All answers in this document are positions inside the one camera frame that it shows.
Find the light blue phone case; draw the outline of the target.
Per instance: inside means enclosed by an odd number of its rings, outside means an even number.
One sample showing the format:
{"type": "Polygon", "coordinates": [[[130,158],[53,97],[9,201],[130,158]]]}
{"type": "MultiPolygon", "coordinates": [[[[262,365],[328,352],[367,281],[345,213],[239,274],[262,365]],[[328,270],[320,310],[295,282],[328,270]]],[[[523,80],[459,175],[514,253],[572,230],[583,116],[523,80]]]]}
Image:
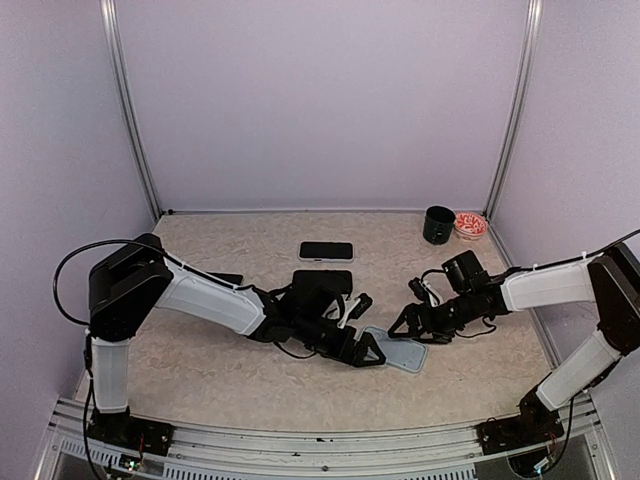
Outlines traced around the light blue phone case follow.
{"type": "Polygon", "coordinates": [[[390,338],[387,332],[376,326],[367,326],[363,333],[369,333],[386,357],[385,365],[407,373],[418,374],[427,359],[425,344],[405,338],[390,338]]]}

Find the black phone case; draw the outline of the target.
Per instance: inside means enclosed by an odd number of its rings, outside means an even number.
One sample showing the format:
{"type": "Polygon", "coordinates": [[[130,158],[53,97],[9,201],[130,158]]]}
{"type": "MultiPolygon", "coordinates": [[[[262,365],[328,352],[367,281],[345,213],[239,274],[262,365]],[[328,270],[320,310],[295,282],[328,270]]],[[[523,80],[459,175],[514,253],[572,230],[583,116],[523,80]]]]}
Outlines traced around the black phone case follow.
{"type": "Polygon", "coordinates": [[[300,301],[349,296],[352,291],[352,274],[348,270],[296,270],[293,273],[292,295],[300,301]]]}

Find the green edged smartphone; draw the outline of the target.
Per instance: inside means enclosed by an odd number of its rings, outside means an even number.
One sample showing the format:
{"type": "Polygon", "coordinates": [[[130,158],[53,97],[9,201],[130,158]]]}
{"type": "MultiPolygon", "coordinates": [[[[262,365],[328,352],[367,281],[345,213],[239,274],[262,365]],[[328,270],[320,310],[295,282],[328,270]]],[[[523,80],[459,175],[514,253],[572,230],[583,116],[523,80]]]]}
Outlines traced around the green edged smartphone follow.
{"type": "Polygon", "coordinates": [[[293,273],[292,282],[324,285],[346,296],[353,291],[352,274],[348,270],[296,270],[293,273]]]}

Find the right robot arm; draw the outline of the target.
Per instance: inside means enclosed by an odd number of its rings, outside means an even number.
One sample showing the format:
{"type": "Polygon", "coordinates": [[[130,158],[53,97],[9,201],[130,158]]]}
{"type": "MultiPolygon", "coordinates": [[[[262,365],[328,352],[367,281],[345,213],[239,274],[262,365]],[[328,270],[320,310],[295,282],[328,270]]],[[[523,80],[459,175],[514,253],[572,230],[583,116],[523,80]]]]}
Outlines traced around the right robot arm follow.
{"type": "Polygon", "coordinates": [[[623,240],[542,266],[512,267],[491,275],[466,250],[441,266],[454,291],[438,305],[407,305],[388,330],[392,338],[448,343],[472,321],[521,311],[575,313],[587,318],[584,339],[521,401],[511,433],[535,442],[557,411],[598,385],[639,348],[639,260],[623,240]]]}

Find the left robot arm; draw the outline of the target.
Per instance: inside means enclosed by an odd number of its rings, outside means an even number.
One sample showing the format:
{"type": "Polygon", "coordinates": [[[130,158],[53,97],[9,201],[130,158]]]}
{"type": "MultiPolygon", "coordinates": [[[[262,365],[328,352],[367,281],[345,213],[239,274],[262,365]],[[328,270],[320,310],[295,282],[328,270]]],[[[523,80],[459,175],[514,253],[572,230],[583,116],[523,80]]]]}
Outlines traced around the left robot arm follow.
{"type": "Polygon", "coordinates": [[[294,339],[315,355],[355,368],[386,362],[375,338],[348,323],[371,306],[371,298],[362,294],[349,305],[325,276],[265,291],[196,269],[171,256],[154,234],[118,246],[90,270],[88,328],[99,424],[118,444],[140,434],[139,421],[126,412],[129,346],[154,309],[185,313],[260,343],[294,339]]]}

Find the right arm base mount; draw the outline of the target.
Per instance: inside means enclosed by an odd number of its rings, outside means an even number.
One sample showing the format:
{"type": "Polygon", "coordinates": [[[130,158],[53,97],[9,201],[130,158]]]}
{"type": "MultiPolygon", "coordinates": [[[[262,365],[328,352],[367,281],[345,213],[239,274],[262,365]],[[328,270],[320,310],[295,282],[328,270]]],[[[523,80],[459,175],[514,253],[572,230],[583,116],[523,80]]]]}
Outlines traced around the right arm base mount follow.
{"type": "Polygon", "coordinates": [[[548,410],[536,396],[522,399],[517,415],[487,420],[475,429],[484,455],[548,442],[565,433],[558,412],[548,410]]]}

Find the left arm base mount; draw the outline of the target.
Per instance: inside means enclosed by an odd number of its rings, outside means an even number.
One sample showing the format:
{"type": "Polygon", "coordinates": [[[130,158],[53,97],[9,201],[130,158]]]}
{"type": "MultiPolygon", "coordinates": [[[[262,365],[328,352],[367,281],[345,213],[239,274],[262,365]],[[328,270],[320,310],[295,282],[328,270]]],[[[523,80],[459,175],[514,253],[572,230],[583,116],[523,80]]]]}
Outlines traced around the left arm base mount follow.
{"type": "Polygon", "coordinates": [[[166,457],[174,427],[165,422],[132,416],[126,409],[120,413],[92,413],[87,435],[108,445],[135,450],[140,454],[166,457]]]}

